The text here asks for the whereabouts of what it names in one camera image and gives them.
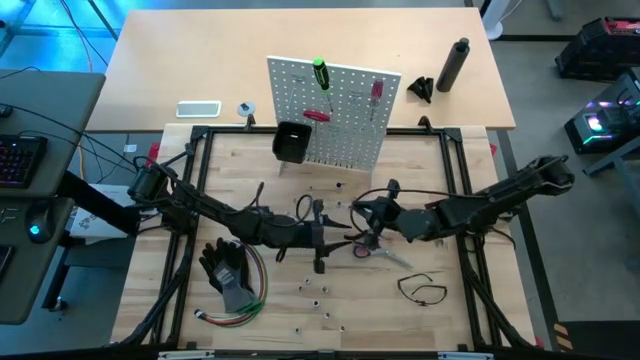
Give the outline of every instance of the floor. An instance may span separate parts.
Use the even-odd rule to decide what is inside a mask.
[[[27,0],[3,0],[0,18],[7,21],[20,17]],[[114,40],[85,1],[68,1],[78,24],[89,35],[92,44],[109,61]],[[482,1],[473,1],[479,6]],[[300,7],[294,0],[102,0],[96,1],[114,28],[119,29],[129,10],[150,8],[286,8]],[[415,7],[465,6],[470,1],[454,0],[348,0],[306,1],[305,7]],[[581,25],[599,16],[640,16],[635,0],[566,0],[560,1],[565,18],[554,22],[549,18],[544,0],[527,0],[504,21],[506,34],[575,34]],[[37,0],[23,19],[22,35],[11,39],[0,57],[0,68],[37,66],[43,70],[88,71],[84,50],[58,1]],[[5,32],[0,32],[0,43]],[[531,217],[544,265],[562,321],[571,320],[640,320],[640,272],[627,261],[640,255],[640,228],[626,201],[622,183],[613,173],[590,179],[580,170],[594,161],[593,157],[577,157],[562,130],[562,125],[606,84],[560,80],[554,72],[553,58],[564,43],[494,42],[492,48],[504,86],[515,115],[517,129],[509,133],[518,166],[524,166],[542,154],[568,154],[569,167],[576,174],[576,184],[567,194],[557,198],[538,197],[529,201]],[[104,72],[105,64],[94,56],[96,72]],[[136,144],[139,155],[146,154],[160,134],[99,134],[96,137],[114,149],[125,143]],[[498,144],[495,133],[490,133]],[[502,154],[496,154],[496,169],[506,177]],[[100,150],[100,155],[112,158]],[[84,156],[85,174],[89,182],[99,179],[96,160]],[[111,171],[102,164],[103,172]],[[78,159],[70,169],[77,173]],[[127,185],[131,176],[115,170],[105,183]],[[533,275],[517,222],[511,230],[518,243],[517,256],[536,334],[548,343],[546,327]],[[121,262],[127,262],[131,241],[113,242],[96,249],[101,254],[116,251]],[[29,320],[21,326],[0,326],[0,355],[100,346],[109,341],[118,306],[126,266],[72,268],[63,289],[71,307],[65,313],[49,313],[34,307]]]

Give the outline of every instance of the wooden table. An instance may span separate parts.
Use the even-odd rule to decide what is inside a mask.
[[[190,125],[168,124],[160,160],[181,152],[190,133]],[[485,129],[465,127],[462,133],[473,189],[493,184],[497,177]],[[392,177],[405,189],[447,190],[439,143],[434,137],[387,136],[373,177],[313,164],[287,164],[279,175],[280,163],[271,153],[272,139],[272,135],[216,135],[207,170],[206,193],[239,208],[251,200],[259,182],[264,181],[261,204],[269,205],[275,212],[291,213],[296,199],[309,193],[324,199],[326,212],[332,219],[349,223],[350,201],[371,187],[385,187]],[[200,171],[199,155],[195,164],[192,179],[197,179]],[[181,163],[174,166],[179,174],[182,173],[180,166]],[[343,184],[340,189],[336,187],[337,182]],[[407,208],[416,208],[440,198],[413,195],[401,193],[398,201]],[[329,241],[341,240],[344,234],[331,229],[327,232]],[[351,248],[346,247],[332,253],[326,259],[326,274],[318,275],[312,270],[311,250],[289,249],[284,262],[276,264],[275,250],[258,247],[268,267],[269,295],[259,316],[241,328],[219,328],[193,316],[196,308],[211,313],[224,309],[221,296],[208,284],[201,265],[195,260],[180,344],[196,341],[199,348],[244,350],[454,350],[459,343],[471,344],[454,239],[409,244],[397,233],[385,232],[385,235],[389,240],[383,240],[383,246],[409,261],[415,268],[413,271],[385,258],[356,259]],[[201,218],[196,254],[200,254],[206,242],[214,242],[218,237],[230,238],[230,235],[225,227]],[[168,239],[169,234],[163,230],[138,237],[112,340],[126,337],[156,300]],[[489,234],[485,252],[498,305],[520,333],[533,341],[511,243],[499,235]],[[449,294],[442,303],[420,307],[403,298],[396,288],[396,280],[417,272],[428,272],[435,284],[448,287]],[[300,292],[298,287],[304,285],[307,278],[311,284]],[[322,286],[329,288],[327,294],[320,290]],[[314,309],[313,300],[320,301],[319,309]],[[163,339],[168,333],[173,308],[172,302],[166,312]],[[329,319],[324,318],[327,312],[331,314]],[[484,316],[481,316],[481,325],[488,340]],[[345,327],[344,332],[339,330],[340,326]],[[295,328],[302,329],[301,334],[296,334]]]
[[[405,89],[418,77],[437,80],[451,46],[471,53],[449,93],[428,104]],[[402,74],[391,126],[513,129],[515,122],[476,8],[143,10],[131,11],[87,131],[161,131],[183,100],[220,100],[207,122],[242,122],[241,102],[256,121],[275,124],[267,56],[313,59]]]

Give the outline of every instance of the white pegboard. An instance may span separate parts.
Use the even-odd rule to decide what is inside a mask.
[[[278,123],[302,123],[313,129],[305,160],[373,171],[401,75],[326,63],[332,113],[327,96],[316,81],[312,61],[269,56],[267,64]],[[384,86],[371,116],[371,87],[376,79],[382,80]],[[306,110],[322,112],[331,120],[325,123],[308,119],[302,115]]]

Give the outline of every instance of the black glove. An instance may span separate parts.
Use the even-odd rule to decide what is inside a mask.
[[[222,294],[226,312],[238,312],[256,301],[242,244],[218,238],[215,250],[207,243],[202,255],[200,264],[209,276],[209,284]]]

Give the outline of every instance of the smartphone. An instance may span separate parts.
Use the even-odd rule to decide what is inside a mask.
[[[179,118],[212,118],[220,116],[220,101],[180,101],[176,108]]]
[[[13,250],[13,246],[0,245],[0,281],[2,281],[2,274],[6,271],[9,260],[13,255]]]

